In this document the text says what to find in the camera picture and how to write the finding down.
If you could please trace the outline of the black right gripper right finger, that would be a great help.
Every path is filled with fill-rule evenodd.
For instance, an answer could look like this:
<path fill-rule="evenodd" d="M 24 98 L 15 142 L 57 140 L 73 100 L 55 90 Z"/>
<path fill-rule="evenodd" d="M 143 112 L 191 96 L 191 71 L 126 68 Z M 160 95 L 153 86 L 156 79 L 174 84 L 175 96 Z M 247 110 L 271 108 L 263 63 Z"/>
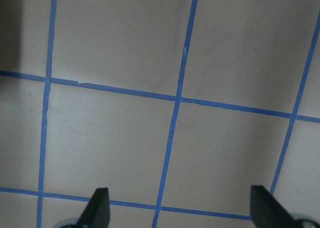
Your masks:
<path fill-rule="evenodd" d="M 262 185 L 250 188 L 250 218 L 256 228 L 302 228 Z"/>

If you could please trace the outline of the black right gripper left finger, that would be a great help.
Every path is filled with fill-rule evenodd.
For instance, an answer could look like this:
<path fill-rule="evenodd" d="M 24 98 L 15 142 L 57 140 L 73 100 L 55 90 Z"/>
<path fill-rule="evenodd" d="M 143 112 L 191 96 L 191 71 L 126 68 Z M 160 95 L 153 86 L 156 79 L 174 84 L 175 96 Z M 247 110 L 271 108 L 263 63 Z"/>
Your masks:
<path fill-rule="evenodd" d="M 75 227 L 107 228 L 110 219 L 109 190 L 108 188 L 97 188 L 75 224 Z"/>

